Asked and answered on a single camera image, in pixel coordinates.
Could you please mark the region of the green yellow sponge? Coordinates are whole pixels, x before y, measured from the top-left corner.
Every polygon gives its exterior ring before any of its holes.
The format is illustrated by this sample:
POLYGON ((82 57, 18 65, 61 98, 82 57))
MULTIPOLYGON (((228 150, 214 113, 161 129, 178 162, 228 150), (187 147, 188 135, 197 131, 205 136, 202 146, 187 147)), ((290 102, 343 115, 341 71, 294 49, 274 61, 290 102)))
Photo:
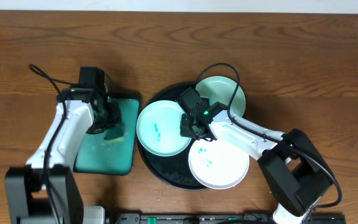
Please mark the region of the green yellow sponge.
POLYGON ((122 126, 115 126, 106 131, 104 140, 108 143, 120 142, 125 139, 124 135, 124 128, 122 126))

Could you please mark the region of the light green plate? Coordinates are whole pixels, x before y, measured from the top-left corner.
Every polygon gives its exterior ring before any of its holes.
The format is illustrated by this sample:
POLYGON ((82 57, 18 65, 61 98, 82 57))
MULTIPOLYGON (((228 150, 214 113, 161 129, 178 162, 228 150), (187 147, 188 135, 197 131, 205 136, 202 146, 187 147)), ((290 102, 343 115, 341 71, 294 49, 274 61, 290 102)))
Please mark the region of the light green plate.
MULTIPOLYGON (((227 77, 212 76, 201 80, 196 85, 196 91, 202 98, 209 100, 209 104, 220 102, 224 105, 229 104, 229 100, 235 90, 236 82, 227 77)), ((243 116, 246 110, 246 96, 241 87, 236 91, 231 110, 239 116, 243 116)))
POLYGON ((158 100, 147 105, 137 119, 136 133, 140 144, 156 156, 170 157, 184 151, 191 139, 180 135, 180 105, 158 100))

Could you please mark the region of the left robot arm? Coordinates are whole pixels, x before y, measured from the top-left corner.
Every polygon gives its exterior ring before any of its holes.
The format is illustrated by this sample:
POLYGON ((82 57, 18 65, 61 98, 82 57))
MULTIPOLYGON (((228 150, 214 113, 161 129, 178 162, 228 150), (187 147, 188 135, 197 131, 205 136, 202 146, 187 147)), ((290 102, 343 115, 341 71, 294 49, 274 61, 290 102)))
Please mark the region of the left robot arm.
POLYGON ((39 148, 5 176, 11 223, 108 223, 101 206, 86 206, 73 169, 83 138, 121 122, 118 103, 90 88, 58 93, 54 120, 39 148))

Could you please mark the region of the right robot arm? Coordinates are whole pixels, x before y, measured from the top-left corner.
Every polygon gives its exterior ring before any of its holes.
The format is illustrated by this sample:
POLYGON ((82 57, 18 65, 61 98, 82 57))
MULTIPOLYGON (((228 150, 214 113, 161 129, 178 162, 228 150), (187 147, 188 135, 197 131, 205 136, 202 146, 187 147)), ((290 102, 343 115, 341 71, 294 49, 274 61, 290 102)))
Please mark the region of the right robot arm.
POLYGON ((245 177, 249 159, 255 159, 278 202, 274 223, 302 223, 330 186, 338 185, 303 131, 263 128, 228 105, 211 105, 192 87, 176 101, 184 110, 180 134, 194 139, 188 162, 196 180, 211 189, 231 188, 245 177))

